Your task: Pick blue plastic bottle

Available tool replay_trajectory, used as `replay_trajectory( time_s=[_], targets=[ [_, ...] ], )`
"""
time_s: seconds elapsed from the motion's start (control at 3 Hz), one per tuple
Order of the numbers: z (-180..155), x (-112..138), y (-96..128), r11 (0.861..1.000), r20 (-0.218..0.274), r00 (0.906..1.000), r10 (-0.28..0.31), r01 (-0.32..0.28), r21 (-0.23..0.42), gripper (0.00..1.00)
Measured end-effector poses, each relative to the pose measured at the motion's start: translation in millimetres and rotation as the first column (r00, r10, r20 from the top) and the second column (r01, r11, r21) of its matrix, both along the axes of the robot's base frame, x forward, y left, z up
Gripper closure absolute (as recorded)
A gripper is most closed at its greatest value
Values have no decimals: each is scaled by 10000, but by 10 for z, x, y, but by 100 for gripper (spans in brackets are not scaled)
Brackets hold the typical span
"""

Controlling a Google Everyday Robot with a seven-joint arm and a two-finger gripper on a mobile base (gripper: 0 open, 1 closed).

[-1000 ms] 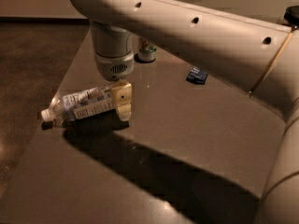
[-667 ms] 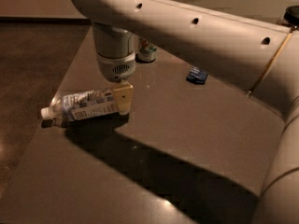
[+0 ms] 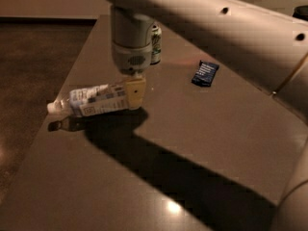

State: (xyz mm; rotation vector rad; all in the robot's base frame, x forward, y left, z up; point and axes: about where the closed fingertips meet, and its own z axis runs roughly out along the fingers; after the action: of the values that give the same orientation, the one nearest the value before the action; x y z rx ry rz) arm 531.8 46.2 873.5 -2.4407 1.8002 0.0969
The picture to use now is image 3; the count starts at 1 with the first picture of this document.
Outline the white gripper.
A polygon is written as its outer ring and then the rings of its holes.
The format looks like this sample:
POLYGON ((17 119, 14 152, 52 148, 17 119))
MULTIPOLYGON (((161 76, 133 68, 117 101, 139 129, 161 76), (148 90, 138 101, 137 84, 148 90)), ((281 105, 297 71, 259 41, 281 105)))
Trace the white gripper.
MULTIPOLYGON (((132 10, 111 6, 112 55, 122 74, 145 71, 151 63, 152 26, 154 20, 132 10)), ((138 109, 143 101, 146 79, 132 76, 124 82, 129 110, 138 109)))

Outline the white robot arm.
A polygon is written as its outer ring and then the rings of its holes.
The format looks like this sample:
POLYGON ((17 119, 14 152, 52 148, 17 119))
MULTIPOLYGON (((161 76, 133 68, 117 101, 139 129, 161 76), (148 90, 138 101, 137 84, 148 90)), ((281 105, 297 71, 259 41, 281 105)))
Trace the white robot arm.
MULTIPOLYGON (((107 0, 125 16, 147 15, 209 53, 301 120, 308 119, 306 23, 239 0, 107 0)), ((216 231, 308 231, 307 157, 300 156, 277 207, 183 163, 178 196, 216 231)))

